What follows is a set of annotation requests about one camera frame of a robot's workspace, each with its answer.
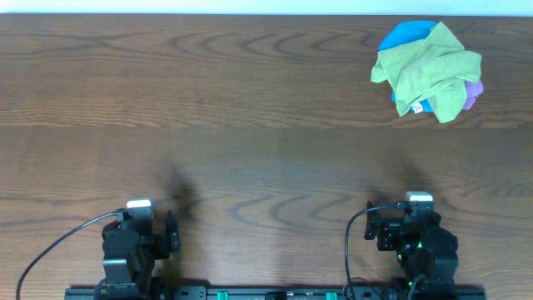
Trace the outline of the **light green microfiber cloth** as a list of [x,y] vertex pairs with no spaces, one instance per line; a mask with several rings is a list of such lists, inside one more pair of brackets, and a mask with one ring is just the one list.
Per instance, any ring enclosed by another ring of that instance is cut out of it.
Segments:
[[456,119],[467,100],[467,83],[481,79],[482,56],[465,49],[442,22],[423,37],[377,52],[371,70],[373,83],[387,82],[399,116],[428,102],[439,123]]

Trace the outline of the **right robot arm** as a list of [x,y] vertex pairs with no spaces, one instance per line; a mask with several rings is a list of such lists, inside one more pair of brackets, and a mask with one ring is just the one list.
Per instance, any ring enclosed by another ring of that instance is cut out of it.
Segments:
[[377,249],[396,253],[406,275],[404,299],[457,299],[454,275],[458,267],[458,238],[440,226],[441,215],[429,201],[397,202],[390,205],[402,217],[385,217],[368,202],[366,240],[376,239]]

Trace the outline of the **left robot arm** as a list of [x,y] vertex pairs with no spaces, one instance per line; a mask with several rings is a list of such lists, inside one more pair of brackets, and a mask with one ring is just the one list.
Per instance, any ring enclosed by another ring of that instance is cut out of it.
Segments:
[[176,218],[168,211],[165,230],[153,232],[151,207],[126,207],[114,214],[117,219],[102,230],[105,278],[92,298],[167,298],[162,280],[152,273],[155,261],[169,258],[181,247]]

